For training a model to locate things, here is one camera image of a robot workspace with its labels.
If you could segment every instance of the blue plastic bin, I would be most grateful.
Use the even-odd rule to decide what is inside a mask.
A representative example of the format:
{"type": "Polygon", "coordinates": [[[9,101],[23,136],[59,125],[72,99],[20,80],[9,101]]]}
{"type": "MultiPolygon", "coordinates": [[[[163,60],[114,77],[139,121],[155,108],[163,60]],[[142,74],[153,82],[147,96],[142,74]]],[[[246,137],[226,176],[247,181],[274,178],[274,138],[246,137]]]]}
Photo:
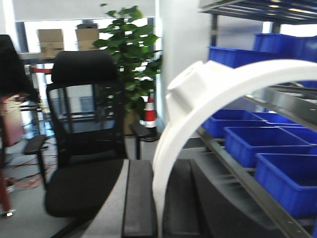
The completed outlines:
{"type": "Polygon", "coordinates": [[[279,127],[226,127],[225,150],[243,167],[255,168],[256,153],[308,154],[312,146],[279,127]]]}
{"type": "Polygon", "coordinates": [[[310,130],[307,127],[281,127],[282,129],[298,136],[312,145],[309,151],[312,155],[317,155],[317,132],[310,130]]]}
{"type": "Polygon", "coordinates": [[[296,37],[291,54],[293,59],[317,62],[317,36],[296,37]]]}
{"type": "Polygon", "coordinates": [[[257,154],[255,179],[294,217],[317,215],[317,156],[257,154]]]}
{"type": "Polygon", "coordinates": [[[232,68],[258,61],[274,60],[279,58],[279,55],[267,52],[257,52],[213,46],[209,47],[209,60],[216,61],[232,68]]]}
{"type": "Polygon", "coordinates": [[[301,126],[300,124],[277,113],[253,113],[258,117],[267,120],[271,126],[301,126]]]}
{"type": "Polygon", "coordinates": [[[302,84],[306,88],[317,88],[317,81],[298,81],[300,84],[302,84]]]}
{"type": "Polygon", "coordinates": [[[278,54],[281,58],[292,58],[292,51],[296,37],[280,33],[255,34],[254,51],[278,54]]]}
{"type": "Polygon", "coordinates": [[[224,128],[229,126],[266,126],[265,120],[247,110],[222,109],[206,120],[202,127],[214,138],[224,138],[224,128]]]}
{"type": "Polygon", "coordinates": [[[312,237],[313,238],[317,238],[317,219],[315,221],[314,229],[313,229],[313,232],[312,232],[312,237]]]}

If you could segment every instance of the white plastic arch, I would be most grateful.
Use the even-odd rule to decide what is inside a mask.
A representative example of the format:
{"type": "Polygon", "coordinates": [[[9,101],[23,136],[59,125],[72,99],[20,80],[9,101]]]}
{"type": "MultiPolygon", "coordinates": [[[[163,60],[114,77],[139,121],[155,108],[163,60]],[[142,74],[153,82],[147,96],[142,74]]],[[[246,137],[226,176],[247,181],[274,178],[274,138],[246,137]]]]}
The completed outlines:
{"type": "Polygon", "coordinates": [[[166,96],[169,122],[153,160],[159,238],[168,178],[180,150],[195,130],[210,115],[245,94],[273,84],[316,79],[317,63],[303,60],[268,60],[236,69],[199,61],[170,83],[166,96]]]}

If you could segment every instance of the metal shelf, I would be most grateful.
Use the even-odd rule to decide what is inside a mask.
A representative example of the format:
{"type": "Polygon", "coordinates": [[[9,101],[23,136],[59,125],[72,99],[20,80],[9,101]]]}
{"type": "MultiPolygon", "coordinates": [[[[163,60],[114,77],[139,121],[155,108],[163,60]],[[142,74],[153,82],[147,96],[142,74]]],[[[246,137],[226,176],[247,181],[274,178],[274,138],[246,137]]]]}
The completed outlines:
{"type": "Polygon", "coordinates": [[[317,23],[315,0],[205,0],[202,11],[279,24],[317,23]]]}
{"type": "Polygon", "coordinates": [[[310,234],[202,127],[197,133],[226,168],[237,178],[245,190],[280,228],[287,238],[311,238],[310,234]]]}
{"type": "Polygon", "coordinates": [[[244,97],[317,131],[317,89],[276,85],[244,97]]]}

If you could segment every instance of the window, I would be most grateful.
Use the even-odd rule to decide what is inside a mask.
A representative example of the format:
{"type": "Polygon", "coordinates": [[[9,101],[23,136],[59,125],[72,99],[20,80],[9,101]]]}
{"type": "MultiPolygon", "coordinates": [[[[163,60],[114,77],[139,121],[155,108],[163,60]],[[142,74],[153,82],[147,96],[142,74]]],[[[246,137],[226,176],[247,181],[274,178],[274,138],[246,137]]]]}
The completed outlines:
{"type": "Polygon", "coordinates": [[[92,97],[80,97],[80,105],[82,112],[94,111],[94,102],[92,97]]]}

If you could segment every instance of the shelf rail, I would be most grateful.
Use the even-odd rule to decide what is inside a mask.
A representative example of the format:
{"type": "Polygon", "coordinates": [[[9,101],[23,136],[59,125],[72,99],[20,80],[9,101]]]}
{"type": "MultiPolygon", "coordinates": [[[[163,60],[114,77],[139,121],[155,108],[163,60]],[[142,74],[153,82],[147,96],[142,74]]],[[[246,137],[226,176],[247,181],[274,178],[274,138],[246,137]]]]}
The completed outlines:
{"type": "Polygon", "coordinates": [[[202,127],[197,134],[226,168],[239,180],[263,211],[287,238],[312,238],[311,235],[202,127]]]}

